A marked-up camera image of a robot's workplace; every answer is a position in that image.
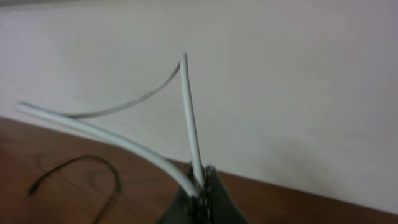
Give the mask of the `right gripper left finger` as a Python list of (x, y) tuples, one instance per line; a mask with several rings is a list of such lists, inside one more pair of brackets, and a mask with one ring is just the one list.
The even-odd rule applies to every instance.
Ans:
[(198, 197), (189, 196), (183, 187), (179, 187), (172, 203), (156, 224), (197, 224)]

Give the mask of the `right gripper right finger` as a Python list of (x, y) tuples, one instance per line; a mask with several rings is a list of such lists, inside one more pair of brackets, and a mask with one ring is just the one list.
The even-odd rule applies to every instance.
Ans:
[(248, 219), (231, 198), (216, 168), (208, 165), (205, 176), (205, 206), (209, 223), (248, 224)]

